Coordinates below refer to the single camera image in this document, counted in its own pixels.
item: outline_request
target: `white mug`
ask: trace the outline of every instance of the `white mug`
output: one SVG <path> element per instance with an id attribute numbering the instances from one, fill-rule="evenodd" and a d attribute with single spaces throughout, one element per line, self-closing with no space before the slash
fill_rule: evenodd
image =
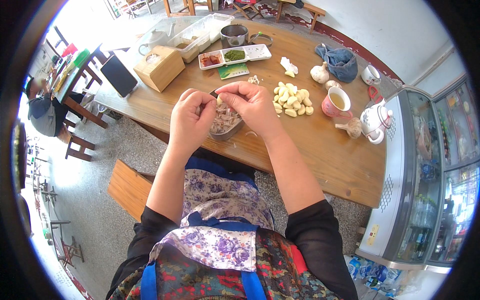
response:
<path id="1" fill-rule="evenodd" d="M 380 81 L 382 81 L 382 79 L 380 79 L 380 73 L 372 65 L 368 65 L 363 70 L 361 73 L 361 78 L 368 85 L 380 84 Z"/>

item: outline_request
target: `man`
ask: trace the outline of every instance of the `man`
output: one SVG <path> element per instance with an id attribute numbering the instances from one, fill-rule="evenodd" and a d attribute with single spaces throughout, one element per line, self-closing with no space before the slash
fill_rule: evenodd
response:
<path id="1" fill-rule="evenodd" d="M 57 70 L 52 70 L 52 82 L 55 81 L 57 77 Z M 37 94 L 43 90 L 43 96 L 38 96 Z M 41 84 L 38 84 L 34 78 L 32 78 L 25 88 L 25 93 L 28 97 L 28 119 L 32 122 L 35 129 L 46 136 L 57 136 L 60 133 L 60 129 L 63 127 L 63 121 L 68 111 L 74 113 L 80 120 L 84 120 L 84 117 L 68 107 L 65 104 L 60 104 L 60 102 L 51 95 L 51 89 L 47 88 L 47 82 L 45 79 L 42 79 Z M 75 102 L 81 103 L 84 95 L 71 92 L 70 98 Z M 94 95 L 85 96 L 85 103 L 88 103 L 93 100 Z"/>

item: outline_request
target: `smartphone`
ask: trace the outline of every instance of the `smartphone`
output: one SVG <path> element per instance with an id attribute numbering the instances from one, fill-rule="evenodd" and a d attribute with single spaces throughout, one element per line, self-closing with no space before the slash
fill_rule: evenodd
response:
<path id="1" fill-rule="evenodd" d="M 109 57 L 100 71 L 122 97 L 126 97 L 138 83 L 116 55 Z"/>

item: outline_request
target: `red scissors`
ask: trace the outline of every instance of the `red scissors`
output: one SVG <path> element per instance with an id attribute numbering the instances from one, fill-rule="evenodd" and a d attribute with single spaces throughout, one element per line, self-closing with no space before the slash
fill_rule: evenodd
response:
<path id="1" fill-rule="evenodd" d="M 368 87 L 368 95 L 370 96 L 371 101 L 373 101 L 373 103 L 375 104 L 380 103 L 384 99 L 384 97 L 378 93 L 377 88 L 371 85 Z"/>

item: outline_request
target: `green sauce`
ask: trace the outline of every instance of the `green sauce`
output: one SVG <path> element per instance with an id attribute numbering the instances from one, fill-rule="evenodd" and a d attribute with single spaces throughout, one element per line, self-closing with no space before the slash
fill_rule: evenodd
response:
<path id="1" fill-rule="evenodd" d="M 230 50 L 224 54 L 226 61 L 244 60 L 245 52 L 243 50 Z"/>

